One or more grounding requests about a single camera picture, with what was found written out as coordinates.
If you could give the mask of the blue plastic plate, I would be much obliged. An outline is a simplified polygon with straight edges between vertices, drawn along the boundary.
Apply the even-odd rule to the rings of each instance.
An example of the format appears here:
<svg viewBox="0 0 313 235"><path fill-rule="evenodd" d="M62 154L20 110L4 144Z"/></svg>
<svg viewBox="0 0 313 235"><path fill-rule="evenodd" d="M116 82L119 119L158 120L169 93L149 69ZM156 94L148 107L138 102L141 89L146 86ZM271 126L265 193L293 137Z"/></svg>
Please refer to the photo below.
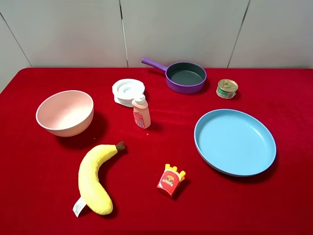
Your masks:
<svg viewBox="0 0 313 235"><path fill-rule="evenodd" d="M266 171L277 153L268 128L253 116L232 109L204 114L195 125L194 141L207 164L235 177L250 177Z"/></svg>

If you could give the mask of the red tablecloth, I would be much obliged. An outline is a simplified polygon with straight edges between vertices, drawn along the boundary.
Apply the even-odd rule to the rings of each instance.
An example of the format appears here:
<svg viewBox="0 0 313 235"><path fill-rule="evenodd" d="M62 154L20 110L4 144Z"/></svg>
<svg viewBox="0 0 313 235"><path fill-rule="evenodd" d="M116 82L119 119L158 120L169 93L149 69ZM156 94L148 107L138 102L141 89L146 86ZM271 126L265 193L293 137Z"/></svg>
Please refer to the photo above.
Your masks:
<svg viewBox="0 0 313 235"><path fill-rule="evenodd" d="M150 68L27 68L0 95L0 232L3 235L310 235L313 232L313 71L208 69L204 89L179 94ZM113 84L145 86L151 125L136 125L133 107L114 101ZM216 94L222 79L239 88ZM94 101L83 133L60 138L37 122L49 96L81 90ZM211 168L194 144L205 113L235 109L272 133L277 156L265 172L237 178ZM72 211L78 169L98 144L126 149L104 163L99 178L113 211ZM170 197L157 188L166 164L186 172Z"/></svg>

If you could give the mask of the green gold tin can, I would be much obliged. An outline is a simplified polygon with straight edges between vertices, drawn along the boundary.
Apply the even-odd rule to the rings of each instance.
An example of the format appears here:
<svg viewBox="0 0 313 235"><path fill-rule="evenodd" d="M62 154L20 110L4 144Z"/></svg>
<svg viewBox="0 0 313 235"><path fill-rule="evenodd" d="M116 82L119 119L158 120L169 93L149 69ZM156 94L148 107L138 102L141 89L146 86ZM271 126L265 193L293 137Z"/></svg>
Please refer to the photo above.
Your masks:
<svg viewBox="0 0 313 235"><path fill-rule="evenodd" d="M229 79L222 79L218 82L216 94L224 99L232 99L238 90L238 84Z"/></svg>

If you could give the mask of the purple toy frying pan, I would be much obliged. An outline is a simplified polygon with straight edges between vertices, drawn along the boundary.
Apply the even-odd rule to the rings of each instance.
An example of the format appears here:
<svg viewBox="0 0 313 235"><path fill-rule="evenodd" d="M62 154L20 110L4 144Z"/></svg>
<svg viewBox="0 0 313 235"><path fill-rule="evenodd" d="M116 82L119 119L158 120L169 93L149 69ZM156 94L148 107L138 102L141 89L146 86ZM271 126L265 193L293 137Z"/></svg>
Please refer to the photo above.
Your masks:
<svg viewBox="0 0 313 235"><path fill-rule="evenodd" d="M181 94L199 92L207 79L206 71L194 63L178 62L166 67L146 57L143 57L141 62L164 71L167 86Z"/></svg>

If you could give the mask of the yellow plush banana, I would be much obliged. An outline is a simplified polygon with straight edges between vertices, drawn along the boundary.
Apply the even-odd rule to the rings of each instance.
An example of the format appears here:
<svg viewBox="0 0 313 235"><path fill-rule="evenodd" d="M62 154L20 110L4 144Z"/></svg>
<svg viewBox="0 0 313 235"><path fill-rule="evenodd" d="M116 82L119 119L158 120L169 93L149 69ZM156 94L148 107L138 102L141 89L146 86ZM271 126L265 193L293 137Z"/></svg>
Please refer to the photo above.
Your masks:
<svg viewBox="0 0 313 235"><path fill-rule="evenodd" d="M79 216L85 206L99 215L107 215L112 212L112 200L99 182L98 171L104 162L124 149L125 145L122 141L116 145L100 144L85 155L78 171L80 198L73 206L76 217Z"/></svg>

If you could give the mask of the white round plastic lid stack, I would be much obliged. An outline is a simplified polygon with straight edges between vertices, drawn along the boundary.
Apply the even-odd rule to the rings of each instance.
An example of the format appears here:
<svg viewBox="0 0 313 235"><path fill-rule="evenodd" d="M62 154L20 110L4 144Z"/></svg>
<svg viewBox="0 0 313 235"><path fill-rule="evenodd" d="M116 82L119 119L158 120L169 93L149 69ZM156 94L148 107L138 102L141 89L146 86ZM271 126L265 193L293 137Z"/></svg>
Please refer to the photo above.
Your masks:
<svg viewBox="0 0 313 235"><path fill-rule="evenodd" d="M136 79L121 79L112 86L114 101L126 107L133 107L132 100L137 94L144 94L143 82Z"/></svg>

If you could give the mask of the pink plastic bowl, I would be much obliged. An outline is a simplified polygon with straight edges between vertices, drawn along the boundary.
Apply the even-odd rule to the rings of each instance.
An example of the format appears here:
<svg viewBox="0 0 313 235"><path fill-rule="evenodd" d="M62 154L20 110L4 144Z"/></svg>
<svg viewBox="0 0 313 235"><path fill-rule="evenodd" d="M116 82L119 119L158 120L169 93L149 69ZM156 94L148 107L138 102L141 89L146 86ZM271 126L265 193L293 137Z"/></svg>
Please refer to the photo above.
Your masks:
<svg viewBox="0 0 313 235"><path fill-rule="evenodd" d="M83 91L56 93L43 101L36 111L36 121L46 131L59 137L72 137L85 131L94 115L94 102Z"/></svg>

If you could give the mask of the peach lotion bottle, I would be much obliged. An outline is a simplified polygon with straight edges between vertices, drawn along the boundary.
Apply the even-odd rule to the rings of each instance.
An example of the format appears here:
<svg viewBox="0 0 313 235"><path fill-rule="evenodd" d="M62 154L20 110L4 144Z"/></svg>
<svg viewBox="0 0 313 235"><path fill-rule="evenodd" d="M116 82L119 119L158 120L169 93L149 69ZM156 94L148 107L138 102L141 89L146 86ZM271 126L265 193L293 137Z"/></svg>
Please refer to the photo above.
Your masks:
<svg viewBox="0 0 313 235"><path fill-rule="evenodd" d="M132 100L133 115L137 126L147 129L151 125L148 102L144 94L138 94Z"/></svg>

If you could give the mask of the red toy fries box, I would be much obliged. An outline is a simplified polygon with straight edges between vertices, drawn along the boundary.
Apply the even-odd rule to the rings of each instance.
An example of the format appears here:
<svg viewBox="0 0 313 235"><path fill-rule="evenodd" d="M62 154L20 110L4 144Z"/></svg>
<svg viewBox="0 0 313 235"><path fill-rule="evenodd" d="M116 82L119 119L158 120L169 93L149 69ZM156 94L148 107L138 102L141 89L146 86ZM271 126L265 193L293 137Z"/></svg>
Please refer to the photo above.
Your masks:
<svg viewBox="0 0 313 235"><path fill-rule="evenodd" d="M185 179L185 175L186 172L184 170L178 172L176 166L166 164L157 188L166 195L173 197L180 183Z"/></svg>

